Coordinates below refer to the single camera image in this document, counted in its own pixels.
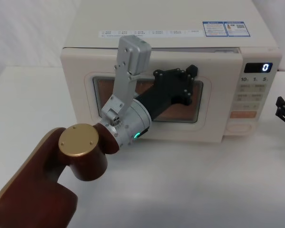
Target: sticker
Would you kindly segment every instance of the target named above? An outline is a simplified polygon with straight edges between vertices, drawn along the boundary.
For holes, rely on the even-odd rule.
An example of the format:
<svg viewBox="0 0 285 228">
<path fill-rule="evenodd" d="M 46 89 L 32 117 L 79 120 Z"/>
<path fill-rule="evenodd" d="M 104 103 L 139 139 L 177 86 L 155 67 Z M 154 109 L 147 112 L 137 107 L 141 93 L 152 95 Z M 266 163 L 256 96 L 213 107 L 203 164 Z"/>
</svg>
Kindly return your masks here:
<svg viewBox="0 0 285 228">
<path fill-rule="evenodd" d="M 227 37 L 227 32 L 222 21 L 203 22 L 206 37 Z"/>
<path fill-rule="evenodd" d="M 250 37 L 250 34 L 243 21 L 224 21 L 229 37 Z"/>
<path fill-rule="evenodd" d="M 184 38 L 204 37 L 203 30 L 103 30 L 99 38 L 120 38 L 126 35 L 136 35 L 142 38 Z"/>
</svg>

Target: white wall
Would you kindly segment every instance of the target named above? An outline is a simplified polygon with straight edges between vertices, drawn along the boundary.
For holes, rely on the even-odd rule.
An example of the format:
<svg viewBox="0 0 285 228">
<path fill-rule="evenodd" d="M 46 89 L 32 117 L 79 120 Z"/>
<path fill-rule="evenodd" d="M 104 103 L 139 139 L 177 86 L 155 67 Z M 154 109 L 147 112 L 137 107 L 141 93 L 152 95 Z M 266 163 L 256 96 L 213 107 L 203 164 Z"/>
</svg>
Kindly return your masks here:
<svg viewBox="0 0 285 228">
<path fill-rule="evenodd" d="M 254 0 L 281 47 L 285 0 Z M 0 0 L 0 73 L 6 65 L 60 66 L 59 55 L 80 0 Z"/>
</svg>

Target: white microwave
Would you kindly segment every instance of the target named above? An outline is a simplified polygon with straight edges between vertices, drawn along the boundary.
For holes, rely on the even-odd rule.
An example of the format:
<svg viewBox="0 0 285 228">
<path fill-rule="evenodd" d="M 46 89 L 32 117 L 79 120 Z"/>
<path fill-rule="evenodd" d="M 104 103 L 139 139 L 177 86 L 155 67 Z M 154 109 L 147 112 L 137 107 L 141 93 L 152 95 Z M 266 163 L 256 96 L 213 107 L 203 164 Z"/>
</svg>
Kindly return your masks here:
<svg viewBox="0 0 285 228">
<path fill-rule="evenodd" d="M 82 0 L 61 54 L 79 123 L 101 120 L 119 38 L 130 34 L 152 47 L 138 94 L 157 69 L 198 68 L 192 104 L 168 108 L 142 138 L 220 142 L 255 130 L 282 56 L 250 0 Z"/>
</svg>

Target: white surface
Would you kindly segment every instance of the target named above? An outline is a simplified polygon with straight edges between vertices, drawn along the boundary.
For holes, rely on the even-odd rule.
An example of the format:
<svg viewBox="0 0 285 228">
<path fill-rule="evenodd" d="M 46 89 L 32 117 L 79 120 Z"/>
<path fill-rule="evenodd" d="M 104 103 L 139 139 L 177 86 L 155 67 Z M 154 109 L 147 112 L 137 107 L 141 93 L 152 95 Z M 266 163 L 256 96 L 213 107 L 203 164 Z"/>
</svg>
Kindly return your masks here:
<svg viewBox="0 0 285 228">
<path fill-rule="evenodd" d="M 204 21 L 243 21 L 251 37 L 144 37 L 143 39 L 152 48 L 275 48 L 277 46 L 251 0 L 157 0 L 156 2 L 144 0 L 139 6 L 135 0 L 98 0 L 98 7 L 94 6 L 95 1 L 81 1 L 65 47 L 117 48 L 118 38 L 100 38 L 99 31 L 204 30 Z"/>
<path fill-rule="evenodd" d="M 285 70 L 285 0 L 253 2 L 282 49 L 280 69 Z M 79 3 L 0 0 L 0 73 L 6 65 L 60 66 L 60 51 Z"/>
<path fill-rule="evenodd" d="M 257 132 L 221 144 L 138 140 L 108 155 L 98 180 L 67 168 L 59 182 L 78 196 L 69 227 L 285 228 L 285 99 L 279 72 Z M 0 77 L 0 189 L 42 136 L 75 123 L 62 70 L 7 68 Z"/>
</svg>

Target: black clamp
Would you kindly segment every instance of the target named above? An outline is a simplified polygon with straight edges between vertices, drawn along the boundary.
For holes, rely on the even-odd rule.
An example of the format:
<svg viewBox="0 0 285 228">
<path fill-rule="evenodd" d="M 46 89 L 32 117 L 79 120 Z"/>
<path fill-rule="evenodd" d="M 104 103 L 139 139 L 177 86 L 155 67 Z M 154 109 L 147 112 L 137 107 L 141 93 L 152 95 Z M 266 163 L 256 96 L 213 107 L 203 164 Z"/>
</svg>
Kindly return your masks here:
<svg viewBox="0 0 285 228">
<path fill-rule="evenodd" d="M 179 68 L 155 70 L 153 86 L 139 95 L 136 100 L 148 110 L 152 120 L 173 104 L 190 105 L 194 78 L 197 74 L 198 68 L 194 65 L 186 70 Z"/>
<path fill-rule="evenodd" d="M 285 100 L 279 96 L 276 101 L 277 110 L 275 115 L 285 122 Z"/>
</svg>

